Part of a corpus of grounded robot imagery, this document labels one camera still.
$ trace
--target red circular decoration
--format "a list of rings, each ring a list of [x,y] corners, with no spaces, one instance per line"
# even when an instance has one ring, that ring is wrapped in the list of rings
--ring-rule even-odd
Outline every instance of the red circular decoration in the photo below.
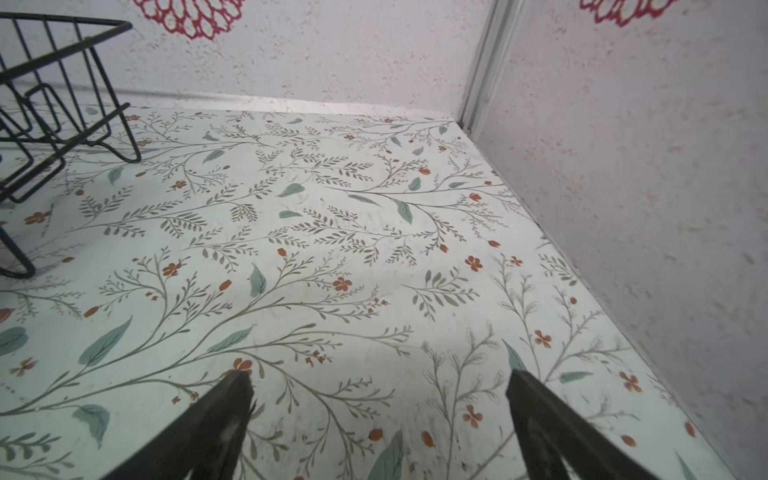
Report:
[[[594,12],[594,22],[606,20],[623,27],[633,18],[661,16],[677,0],[579,0],[582,10]]]
[[[213,38],[229,31],[242,16],[245,0],[134,0],[144,17],[155,20],[170,33],[189,38]]]

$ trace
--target red mandala pattern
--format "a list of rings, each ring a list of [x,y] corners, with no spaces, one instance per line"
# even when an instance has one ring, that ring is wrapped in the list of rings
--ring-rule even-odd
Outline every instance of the red mandala pattern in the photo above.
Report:
[[[677,0],[579,0],[582,10],[594,12],[594,22],[606,20],[623,27],[633,18],[660,17]]]
[[[170,33],[213,40],[229,31],[242,16],[245,0],[134,0],[144,17],[155,20]]]

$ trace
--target dish rack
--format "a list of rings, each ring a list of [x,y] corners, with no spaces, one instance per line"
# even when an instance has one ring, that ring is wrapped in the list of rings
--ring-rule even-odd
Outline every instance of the dish rack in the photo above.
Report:
[[[124,115],[130,104],[118,101],[96,52],[96,45],[133,28],[130,22],[0,12],[0,25],[0,207],[27,200],[78,146],[106,148],[128,163],[141,160]],[[109,122],[118,117],[131,157],[106,143]],[[16,260],[0,274],[33,277],[35,266],[2,226],[0,241]]]

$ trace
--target teal leaf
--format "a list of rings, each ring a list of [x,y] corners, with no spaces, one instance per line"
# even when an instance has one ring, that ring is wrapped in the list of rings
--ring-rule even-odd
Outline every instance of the teal leaf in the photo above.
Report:
[[[266,289],[266,278],[261,274],[261,270],[259,270],[258,266],[253,263],[251,265],[253,265],[253,272],[250,274],[250,295],[253,298],[256,298],[264,293],[264,290]]]
[[[280,212],[280,218],[291,218],[291,217],[301,217],[301,214],[298,212],[292,212],[290,210],[283,210]]]
[[[88,425],[91,436],[96,439],[98,448],[101,448],[101,440],[107,432],[109,425],[109,412],[100,405],[83,405],[72,413],[72,416]]]
[[[371,200],[370,198],[361,197],[359,195],[349,195],[349,198],[354,198],[355,200],[361,201],[364,204],[379,205],[378,203],[376,203],[375,201]]]
[[[214,150],[210,152],[207,157],[205,157],[205,159],[203,160],[203,163],[205,164],[207,162],[210,162],[211,160],[216,160],[218,157],[221,157],[222,155],[224,155],[223,150]]]
[[[402,217],[403,220],[405,220],[408,223],[413,222],[413,214],[411,214],[411,207],[409,207],[408,204],[404,204],[399,200],[395,200],[395,203],[397,204],[397,213],[400,214],[400,217]]]
[[[123,173],[123,167],[115,167],[112,170],[110,170],[109,173],[107,174],[109,183],[114,185],[114,182],[117,181],[118,178],[120,178],[120,175],[122,173]]]
[[[592,375],[592,372],[566,372],[560,374],[560,383],[573,382],[575,380],[581,380],[585,376]]]
[[[80,355],[80,359],[78,360],[80,365],[93,366],[99,363],[105,356],[107,356],[109,351],[118,344],[120,338],[122,338],[123,333],[128,329],[128,326],[133,319],[134,317],[131,316],[126,323],[110,330],[93,342],[91,346],[85,349]]]
[[[303,192],[304,187],[301,186],[301,184],[291,184],[286,187],[283,192],[278,195],[278,197],[287,197],[289,195],[298,194],[299,192]]]
[[[392,441],[382,450],[374,462],[371,472],[368,474],[368,480],[400,480],[404,451],[402,430],[398,430],[392,437]]]
[[[8,355],[22,348],[27,343],[27,329],[23,326],[14,326],[0,333],[0,356]]]
[[[245,330],[240,330],[238,332],[235,332],[231,335],[229,335],[226,339],[221,340],[219,343],[217,343],[214,346],[211,346],[208,349],[208,352],[218,352],[219,350],[224,350],[230,348],[232,345],[238,342],[242,342],[243,340],[248,337],[248,334],[250,333],[250,329],[252,329],[252,326],[249,326]]]
[[[677,460],[680,462],[680,469],[683,470],[683,478],[685,478],[685,480],[697,480],[696,475],[694,475],[694,473],[690,470],[690,467],[683,460],[683,457],[681,457],[677,452],[674,454],[677,455]]]
[[[506,340],[502,339],[502,342],[507,346],[507,353],[509,354],[509,368],[510,370],[526,370],[525,364],[518,355],[518,353],[509,346]]]

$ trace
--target white wall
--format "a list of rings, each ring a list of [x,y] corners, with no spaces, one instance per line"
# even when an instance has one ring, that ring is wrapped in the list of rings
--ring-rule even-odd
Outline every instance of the white wall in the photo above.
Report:
[[[242,18],[212,41],[168,33],[133,0],[0,3],[6,11],[133,23],[134,30],[100,48],[121,90],[383,104],[451,115],[461,104],[490,0],[245,0]]]
[[[765,478],[768,3],[679,0],[620,28],[579,1],[528,3],[478,145],[737,470]]]

